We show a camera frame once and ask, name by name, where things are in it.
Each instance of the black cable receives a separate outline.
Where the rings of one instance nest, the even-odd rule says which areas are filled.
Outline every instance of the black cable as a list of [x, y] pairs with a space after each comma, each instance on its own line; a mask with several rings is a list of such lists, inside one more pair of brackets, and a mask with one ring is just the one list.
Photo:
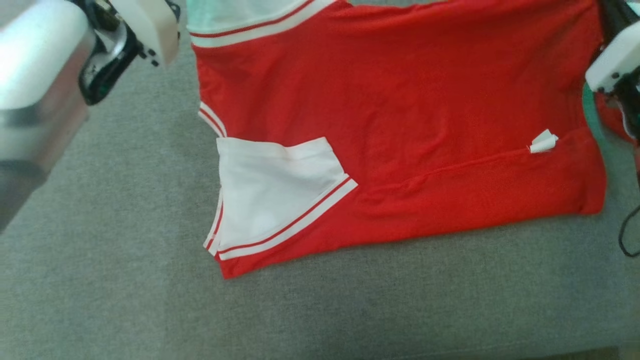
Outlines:
[[624, 243], [625, 230], [627, 229], [627, 225], [629, 224], [629, 221], [631, 221], [631, 219], [634, 216], [638, 215], [638, 213], [640, 213], [640, 206], [638, 206], [635, 210], [631, 211], [631, 214], [629, 214], [629, 216], [627, 216], [625, 221], [622, 223], [622, 226], [620, 227], [620, 235], [618, 236], [618, 245], [620, 245], [620, 249], [622, 250], [624, 255], [626, 255], [626, 256], [628, 256], [630, 258], [638, 257], [638, 255], [640, 255], [640, 251], [634, 252], [632, 254], [627, 250], [627, 248], [625, 247], [625, 243]]

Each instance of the folded shirt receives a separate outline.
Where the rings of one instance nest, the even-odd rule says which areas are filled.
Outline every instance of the folded shirt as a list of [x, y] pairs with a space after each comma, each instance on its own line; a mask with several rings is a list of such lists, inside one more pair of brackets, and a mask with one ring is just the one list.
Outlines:
[[595, 0], [191, 0], [219, 136], [204, 246], [231, 278], [308, 254], [603, 206], [582, 110]]

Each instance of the striped trim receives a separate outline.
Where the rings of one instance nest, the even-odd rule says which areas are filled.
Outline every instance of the striped trim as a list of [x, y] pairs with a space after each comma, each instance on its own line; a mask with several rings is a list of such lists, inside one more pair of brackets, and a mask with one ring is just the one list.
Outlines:
[[224, 211], [224, 205], [222, 202], [222, 189], [220, 189], [220, 193], [218, 194], [218, 207], [216, 208], [216, 217], [213, 219], [213, 225], [211, 225], [211, 230], [209, 230], [209, 235], [207, 235], [207, 240], [202, 244], [207, 251], [211, 253], [211, 255], [215, 256], [218, 251], [218, 246], [220, 245], [220, 240], [216, 238], [216, 234], [220, 229], [220, 223], [222, 222], [222, 213]]
[[191, 41], [197, 47], [221, 47], [274, 35], [295, 28], [335, 0], [307, 0], [292, 12], [277, 19], [222, 33], [191, 33]]
[[309, 210], [300, 215], [296, 220], [292, 221], [289, 225], [279, 230], [275, 234], [268, 238], [259, 241], [257, 243], [239, 245], [228, 249], [218, 251], [221, 260], [228, 260], [237, 258], [239, 256], [246, 256], [256, 254], [269, 250], [285, 240], [288, 240], [295, 234], [304, 230], [307, 226], [316, 221], [322, 214], [326, 213], [331, 207], [336, 205], [338, 201], [344, 198], [347, 194], [353, 191], [358, 184], [349, 176], [345, 175], [345, 178], [336, 186], [328, 191], [328, 193], [322, 195], [320, 200], [316, 202]]
[[221, 138], [227, 137], [227, 128], [225, 127], [222, 120], [216, 115], [210, 107], [208, 107], [204, 102], [200, 103], [200, 112], [198, 115], [205, 120], [206, 123], [211, 126], [211, 128], [220, 136]]

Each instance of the red jersey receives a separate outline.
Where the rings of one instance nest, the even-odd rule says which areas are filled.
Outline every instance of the red jersey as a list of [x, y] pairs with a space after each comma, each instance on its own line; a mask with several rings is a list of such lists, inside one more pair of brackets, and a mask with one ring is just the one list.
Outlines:
[[217, 0], [189, 11], [200, 115], [219, 136], [205, 247], [226, 278], [603, 206], [582, 110], [602, 42], [595, 0]]

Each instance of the white tag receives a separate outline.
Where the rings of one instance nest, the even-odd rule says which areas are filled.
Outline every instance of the white tag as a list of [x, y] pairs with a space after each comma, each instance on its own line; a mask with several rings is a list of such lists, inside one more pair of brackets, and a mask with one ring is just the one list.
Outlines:
[[553, 135], [549, 129], [544, 130], [542, 134], [538, 135], [533, 142], [531, 142], [531, 146], [529, 150], [531, 154], [537, 154], [543, 151], [549, 151], [556, 147], [556, 141], [558, 141], [558, 137]]

